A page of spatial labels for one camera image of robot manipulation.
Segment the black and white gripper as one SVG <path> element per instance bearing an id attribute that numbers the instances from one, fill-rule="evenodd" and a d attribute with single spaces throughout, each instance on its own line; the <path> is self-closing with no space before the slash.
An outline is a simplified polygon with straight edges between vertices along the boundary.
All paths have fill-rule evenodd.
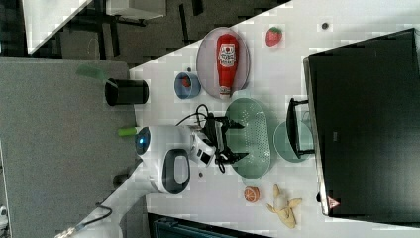
<path id="1" fill-rule="evenodd" d="M 215 156 L 219 161 L 228 161 L 235 163 L 247 156 L 248 153 L 235 153 L 230 151 L 228 153 L 228 146 L 226 142 L 226 132 L 228 129 L 243 129 L 244 125 L 233 119 L 227 117 L 215 117 L 208 115 L 206 122 L 201 131 L 210 140 L 213 146 L 216 147 Z"/>

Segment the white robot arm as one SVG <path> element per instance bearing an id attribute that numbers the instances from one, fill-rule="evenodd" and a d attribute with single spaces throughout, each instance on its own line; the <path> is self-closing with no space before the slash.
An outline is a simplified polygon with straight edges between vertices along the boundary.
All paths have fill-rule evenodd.
<path id="1" fill-rule="evenodd" d="M 125 181 L 77 225 L 54 238 L 123 238 L 122 218 L 151 193 L 180 194 L 190 182 L 192 162 L 207 167 L 212 161 L 232 164 L 244 153 L 234 153 L 226 133 L 244 126 L 226 116 L 207 116 L 200 125 L 158 125 L 142 128 L 136 150 L 142 161 Z"/>

